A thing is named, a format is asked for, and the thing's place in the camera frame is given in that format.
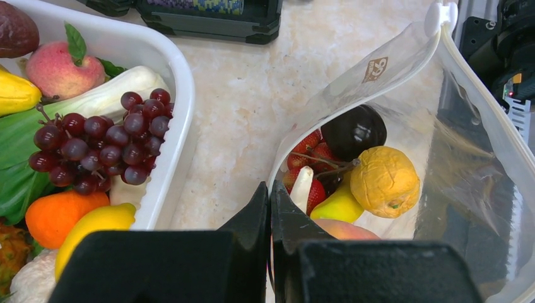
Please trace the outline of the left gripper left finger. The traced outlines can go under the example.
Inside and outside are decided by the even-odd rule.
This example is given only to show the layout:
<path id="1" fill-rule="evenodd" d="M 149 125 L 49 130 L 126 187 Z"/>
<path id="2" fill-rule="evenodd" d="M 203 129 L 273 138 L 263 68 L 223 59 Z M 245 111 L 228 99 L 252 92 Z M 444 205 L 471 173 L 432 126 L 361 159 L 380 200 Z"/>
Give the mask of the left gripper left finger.
<path id="1" fill-rule="evenodd" d="M 268 189 L 217 230 L 99 231 L 87 235 L 50 301 L 264 302 Z"/>

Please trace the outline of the white peeled banana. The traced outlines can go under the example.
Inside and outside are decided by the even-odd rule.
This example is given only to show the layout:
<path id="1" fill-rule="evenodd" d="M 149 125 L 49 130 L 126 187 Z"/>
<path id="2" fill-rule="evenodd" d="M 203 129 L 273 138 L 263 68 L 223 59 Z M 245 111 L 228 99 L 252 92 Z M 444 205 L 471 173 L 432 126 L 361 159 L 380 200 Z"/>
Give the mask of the white peeled banana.
<path id="1" fill-rule="evenodd" d="M 304 213 L 307 213 L 307 203 L 313 180 L 314 171 L 309 166 L 304 166 L 300 169 L 290 193 L 292 202 Z"/>

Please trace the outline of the peach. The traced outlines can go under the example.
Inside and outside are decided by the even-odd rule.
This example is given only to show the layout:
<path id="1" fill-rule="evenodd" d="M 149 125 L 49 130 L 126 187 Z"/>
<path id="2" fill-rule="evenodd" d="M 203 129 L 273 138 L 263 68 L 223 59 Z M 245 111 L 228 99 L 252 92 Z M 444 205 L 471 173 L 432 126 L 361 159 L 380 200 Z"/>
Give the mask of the peach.
<path id="1" fill-rule="evenodd" d="M 313 221 L 329 235 L 342 241 L 376 241 L 380 237 L 375 233 L 355 226 L 351 223 L 331 220 L 331 219 L 313 219 Z"/>

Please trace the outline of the yellow wrinkled fruit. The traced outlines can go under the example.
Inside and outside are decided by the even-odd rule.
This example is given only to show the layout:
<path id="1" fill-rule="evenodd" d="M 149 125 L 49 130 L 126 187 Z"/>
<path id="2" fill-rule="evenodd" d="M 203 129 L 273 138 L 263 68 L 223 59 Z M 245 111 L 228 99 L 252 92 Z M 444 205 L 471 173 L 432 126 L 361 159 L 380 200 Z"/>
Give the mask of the yellow wrinkled fruit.
<path id="1" fill-rule="evenodd" d="M 421 181 L 401 150 L 376 146 L 363 151 L 351 171 L 350 190 L 362 208 L 382 218 L 397 218 L 420 199 Z"/>

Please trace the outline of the dark purple plum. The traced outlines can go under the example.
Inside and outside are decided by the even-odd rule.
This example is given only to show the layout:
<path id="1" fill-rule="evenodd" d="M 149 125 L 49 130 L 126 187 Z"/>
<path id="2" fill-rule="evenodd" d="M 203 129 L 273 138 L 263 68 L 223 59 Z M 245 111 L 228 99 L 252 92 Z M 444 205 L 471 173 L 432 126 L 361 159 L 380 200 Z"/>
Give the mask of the dark purple plum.
<path id="1" fill-rule="evenodd" d="M 321 126 L 320 131 L 332 154 L 350 161 L 365 150 L 382 146 L 387 128 L 381 116 L 369 105 L 360 105 Z"/>

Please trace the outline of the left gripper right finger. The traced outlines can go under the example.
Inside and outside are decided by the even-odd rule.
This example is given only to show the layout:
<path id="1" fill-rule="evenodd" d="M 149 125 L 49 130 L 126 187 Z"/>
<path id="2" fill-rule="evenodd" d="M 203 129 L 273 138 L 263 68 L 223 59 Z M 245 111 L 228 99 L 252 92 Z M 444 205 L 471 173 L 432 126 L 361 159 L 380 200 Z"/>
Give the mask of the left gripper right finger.
<path id="1" fill-rule="evenodd" d="M 271 194 L 276 302 L 481 302 L 450 246 L 430 241 L 341 241 L 290 199 Z"/>

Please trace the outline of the clear zip top bag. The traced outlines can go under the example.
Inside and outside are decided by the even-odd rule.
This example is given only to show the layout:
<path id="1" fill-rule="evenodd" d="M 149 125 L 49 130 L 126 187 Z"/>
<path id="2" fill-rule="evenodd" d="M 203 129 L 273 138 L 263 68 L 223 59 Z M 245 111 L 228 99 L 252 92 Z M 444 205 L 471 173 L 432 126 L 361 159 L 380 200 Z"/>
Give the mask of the clear zip top bag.
<path id="1" fill-rule="evenodd" d="M 291 149 L 359 105 L 383 119 L 386 145 L 420 179 L 419 202 L 400 217 L 364 213 L 356 224 L 385 239 L 439 240 L 467 263 L 485 302 L 534 301 L 534 155 L 529 117 L 504 113 L 451 34 L 457 4 L 434 1 L 423 21 L 364 57 L 291 118 L 268 183 Z"/>

